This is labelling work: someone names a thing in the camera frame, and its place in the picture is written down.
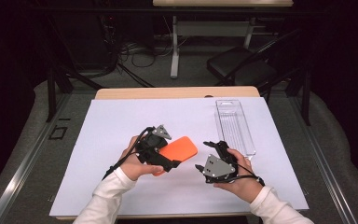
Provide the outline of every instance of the chair leg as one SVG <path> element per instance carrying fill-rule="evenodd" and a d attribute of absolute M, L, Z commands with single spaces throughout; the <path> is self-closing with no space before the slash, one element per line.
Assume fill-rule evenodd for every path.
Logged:
<path fill-rule="evenodd" d="M 55 93 L 54 72 L 50 68 L 48 70 L 48 119 L 46 122 L 51 122 L 57 112 L 57 99 Z"/>
<path fill-rule="evenodd" d="M 217 82 L 216 84 L 214 84 L 215 86 L 224 86 L 222 81 Z"/>
<path fill-rule="evenodd" d="M 306 71 L 304 78 L 301 116 L 305 123 L 310 126 L 310 71 Z"/>
<path fill-rule="evenodd" d="M 272 90 L 272 88 L 269 88 L 269 89 L 267 90 L 267 97 L 266 97 L 266 103 L 267 103 L 267 105 L 269 104 L 269 97 L 270 97 L 270 95 L 271 95 L 271 90 Z"/>

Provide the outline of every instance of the black chair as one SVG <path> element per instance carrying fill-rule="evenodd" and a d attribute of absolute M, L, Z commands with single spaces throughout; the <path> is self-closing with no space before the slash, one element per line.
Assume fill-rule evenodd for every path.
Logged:
<path fill-rule="evenodd" d="M 294 30 L 256 51 L 236 47 L 219 53 L 208 60 L 207 69 L 219 79 L 216 85 L 255 86 L 260 94 L 267 94 L 268 101 L 272 86 L 298 71 L 292 65 L 284 68 L 282 64 L 286 62 L 282 62 L 278 55 L 282 56 L 288 46 L 293 46 L 300 33 L 300 30 Z"/>

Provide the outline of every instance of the wooden table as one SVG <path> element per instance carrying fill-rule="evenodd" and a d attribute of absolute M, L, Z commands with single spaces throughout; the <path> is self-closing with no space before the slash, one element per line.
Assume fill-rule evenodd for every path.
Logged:
<path fill-rule="evenodd" d="M 255 87 L 172 87 L 172 88 L 125 88 L 101 89 L 96 100 L 111 99 L 169 99 L 200 97 L 249 96 L 260 97 Z"/>

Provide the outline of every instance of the person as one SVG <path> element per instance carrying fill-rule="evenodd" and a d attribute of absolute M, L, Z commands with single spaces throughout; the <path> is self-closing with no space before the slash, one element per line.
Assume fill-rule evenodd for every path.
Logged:
<path fill-rule="evenodd" d="M 123 158 L 136 141 L 134 136 L 129 147 L 123 151 Z M 252 172 L 252 165 L 247 158 L 235 149 L 229 153 L 238 160 L 238 165 Z M 74 223 L 114 223 L 121 204 L 122 194 L 135 187 L 141 175 L 155 174 L 163 171 L 162 166 L 148 165 L 139 162 L 131 154 L 112 174 L 108 175 L 93 191 L 92 198 L 81 211 Z M 238 175 L 248 175 L 245 169 L 239 169 Z M 215 188 L 227 190 L 250 204 L 251 212 L 269 223 L 313 223 L 299 214 L 287 202 L 281 201 L 272 187 L 263 187 L 252 178 L 237 179 L 233 183 L 214 183 Z"/>

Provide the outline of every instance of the wrist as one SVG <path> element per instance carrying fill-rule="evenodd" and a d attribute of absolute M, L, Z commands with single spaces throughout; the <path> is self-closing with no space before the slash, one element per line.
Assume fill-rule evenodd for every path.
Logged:
<path fill-rule="evenodd" d="M 257 195 L 260 193 L 263 186 L 255 179 L 247 180 L 247 183 L 244 185 L 244 188 L 241 190 L 243 192 L 243 200 L 247 203 L 252 203 Z"/>
<path fill-rule="evenodd" d="M 136 180 L 131 179 L 128 174 L 122 169 L 122 167 L 118 167 L 114 171 L 115 175 L 121 180 L 123 185 L 125 186 L 135 186 Z"/>

